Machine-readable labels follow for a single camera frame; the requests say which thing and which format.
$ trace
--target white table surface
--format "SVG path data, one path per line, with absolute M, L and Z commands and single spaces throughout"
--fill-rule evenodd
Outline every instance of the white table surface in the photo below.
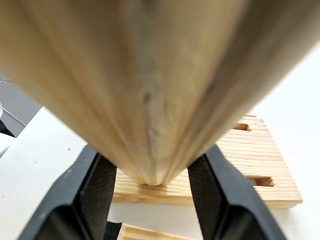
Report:
M 253 110 L 268 126 L 304 200 L 291 209 L 272 210 L 290 240 L 320 239 L 319 80 L 320 44 Z M 52 183 L 85 144 L 47 109 L 36 114 L 0 158 L 0 240 L 19 236 Z M 108 219 L 202 238 L 193 206 L 112 203 Z

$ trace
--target light wood plank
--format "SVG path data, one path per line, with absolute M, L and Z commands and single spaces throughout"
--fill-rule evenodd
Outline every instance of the light wood plank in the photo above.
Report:
M 291 208 L 301 203 L 296 183 L 264 122 L 255 116 L 244 116 L 240 123 L 251 130 L 231 129 L 217 141 L 226 158 L 245 176 L 262 185 L 254 188 L 269 208 Z M 268 177 L 270 182 L 263 182 L 262 177 Z M 194 204 L 186 169 L 167 186 L 139 185 L 118 169 L 113 201 Z
M 318 0 L 1 1 L 0 68 L 136 183 L 167 184 L 312 47 L 319 20 Z
M 192 238 L 153 231 L 139 226 L 122 223 L 117 240 L 192 240 Z

